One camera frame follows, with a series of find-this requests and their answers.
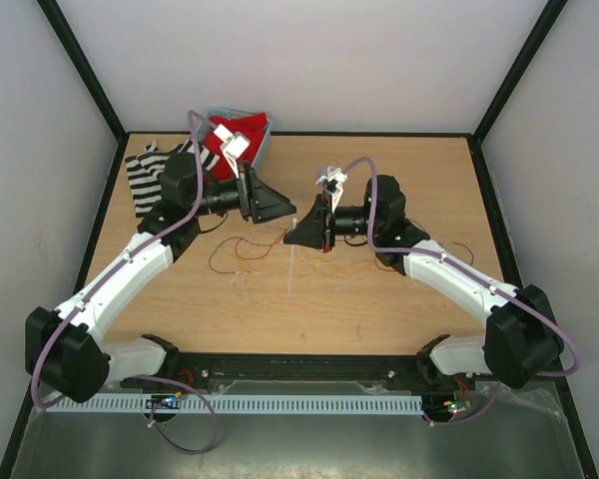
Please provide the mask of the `white zip tie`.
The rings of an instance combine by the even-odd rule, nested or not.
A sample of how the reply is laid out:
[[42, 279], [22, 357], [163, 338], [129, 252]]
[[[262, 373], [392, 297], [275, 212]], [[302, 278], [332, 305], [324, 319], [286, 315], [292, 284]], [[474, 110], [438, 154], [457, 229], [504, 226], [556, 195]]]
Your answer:
[[[295, 231], [295, 229], [298, 226], [298, 223], [299, 223], [298, 218], [293, 217], [291, 233]], [[291, 244], [290, 248], [291, 248], [290, 249], [290, 266], [289, 266], [288, 285], [287, 285], [287, 300], [288, 301], [290, 301], [291, 297], [292, 297], [296, 245]]]

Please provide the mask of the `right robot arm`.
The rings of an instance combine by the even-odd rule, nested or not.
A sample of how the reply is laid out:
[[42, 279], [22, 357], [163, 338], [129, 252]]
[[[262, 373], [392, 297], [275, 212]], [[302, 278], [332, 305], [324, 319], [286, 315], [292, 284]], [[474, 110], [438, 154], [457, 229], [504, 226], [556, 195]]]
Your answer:
[[328, 252], [338, 238], [365, 236], [379, 263], [434, 288], [478, 322], [478, 335], [441, 334], [417, 352], [416, 375], [424, 386], [479, 374], [519, 389], [563, 352], [543, 290], [498, 281], [450, 254], [406, 216], [406, 197], [394, 177], [368, 181], [362, 205], [349, 207], [339, 202], [345, 180], [334, 168], [317, 177], [320, 194], [284, 242]]

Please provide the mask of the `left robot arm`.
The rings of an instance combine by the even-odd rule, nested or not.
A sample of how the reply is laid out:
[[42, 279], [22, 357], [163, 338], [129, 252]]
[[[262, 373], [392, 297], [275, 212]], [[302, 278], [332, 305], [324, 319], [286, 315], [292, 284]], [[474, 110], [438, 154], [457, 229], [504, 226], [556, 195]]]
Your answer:
[[244, 220], [261, 224], [297, 210], [246, 162], [236, 166], [229, 180], [205, 180], [204, 171], [191, 153], [169, 156], [159, 176], [160, 200], [116, 258], [54, 309], [38, 307], [29, 314], [25, 368], [38, 406], [45, 404], [40, 384], [82, 403], [104, 385], [135, 376], [146, 375], [161, 387], [174, 383], [180, 363], [170, 342], [145, 334], [134, 341], [106, 343], [118, 315], [183, 255], [201, 232], [201, 216], [238, 211]]

